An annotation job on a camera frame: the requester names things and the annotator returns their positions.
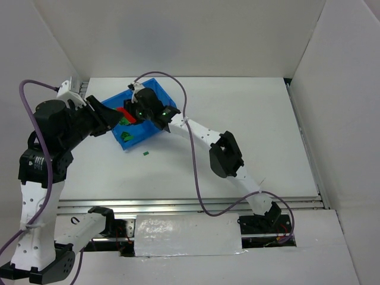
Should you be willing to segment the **green numbered lego brick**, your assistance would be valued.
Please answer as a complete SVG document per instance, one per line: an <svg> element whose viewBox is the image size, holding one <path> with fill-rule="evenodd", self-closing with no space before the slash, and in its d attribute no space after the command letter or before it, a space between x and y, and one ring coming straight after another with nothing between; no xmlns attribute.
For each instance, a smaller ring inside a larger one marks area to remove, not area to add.
<svg viewBox="0 0 380 285"><path fill-rule="evenodd" d="M120 124L120 125L130 125L130 122L129 122L129 120L127 120L127 118L122 118L122 119L119 121L119 124Z"/></svg>

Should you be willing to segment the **red rounded lego brick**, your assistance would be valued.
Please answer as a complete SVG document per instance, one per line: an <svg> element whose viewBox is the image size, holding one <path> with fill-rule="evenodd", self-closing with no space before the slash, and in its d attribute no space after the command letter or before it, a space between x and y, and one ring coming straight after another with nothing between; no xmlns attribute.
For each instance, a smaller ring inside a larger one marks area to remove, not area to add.
<svg viewBox="0 0 380 285"><path fill-rule="evenodd" d="M129 124L135 124L137 122L137 120L123 107L117 107L116 110L123 114L124 118L128 121Z"/></svg>

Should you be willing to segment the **small green lego brick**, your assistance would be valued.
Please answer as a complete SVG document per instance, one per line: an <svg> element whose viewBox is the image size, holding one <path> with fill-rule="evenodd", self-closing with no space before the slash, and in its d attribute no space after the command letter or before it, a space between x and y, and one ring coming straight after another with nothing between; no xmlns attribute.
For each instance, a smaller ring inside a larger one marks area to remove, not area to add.
<svg viewBox="0 0 380 285"><path fill-rule="evenodd" d="M121 133L121 138L122 138L123 140L128 140L129 137L130 137L130 134L129 134L128 132L122 132L122 133Z"/></svg>

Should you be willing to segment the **green square lego brick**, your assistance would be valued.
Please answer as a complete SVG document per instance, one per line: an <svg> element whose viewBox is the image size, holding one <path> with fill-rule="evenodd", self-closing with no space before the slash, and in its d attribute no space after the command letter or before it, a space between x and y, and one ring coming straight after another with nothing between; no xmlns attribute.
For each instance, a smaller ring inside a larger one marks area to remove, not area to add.
<svg viewBox="0 0 380 285"><path fill-rule="evenodd" d="M127 137L125 137L123 140L124 140L125 142L128 142L128 141L132 140L133 138L134 138L133 136L127 136Z"/></svg>

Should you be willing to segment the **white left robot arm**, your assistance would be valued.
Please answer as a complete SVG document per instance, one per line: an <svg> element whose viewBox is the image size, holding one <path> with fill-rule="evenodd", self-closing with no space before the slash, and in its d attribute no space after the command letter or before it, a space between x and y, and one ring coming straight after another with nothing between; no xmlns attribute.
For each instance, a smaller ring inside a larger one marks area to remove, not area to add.
<svg viewBox="0 0 380 285"><path fill-rule="evenodd" d="M13 236L17 247L12 259L1 267L1 278L50 284L69 276L76 255L92 238L115 232L114 212L99 206L92 207L76 228L59 238L55 237L55 224L73 149L89 136L110 131L122 113L90 96L80 107L72 100L45 101L31 118L35 130L20 157L18 172L23 205L20 229Z"/></svg>

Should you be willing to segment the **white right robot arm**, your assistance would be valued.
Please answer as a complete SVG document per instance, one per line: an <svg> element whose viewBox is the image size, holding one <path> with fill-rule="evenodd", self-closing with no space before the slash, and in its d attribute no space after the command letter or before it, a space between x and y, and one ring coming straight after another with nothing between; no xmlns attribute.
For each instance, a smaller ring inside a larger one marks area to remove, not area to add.
<svg viewBox="0 0 380 285"><path fill-rule="evenodd" d="M209 155L210 168L215 175L230 181L247 200L256 220L254 225L262 230L272 228L281 215L281 209L270 195L260 190L248 174L241 150L234 135L213 131L189 119L179 109L163 104L152 88L130 84L132 97L123 108L134 125L150 121L156 128L187 138L191 151L198 145Z"/></svg>

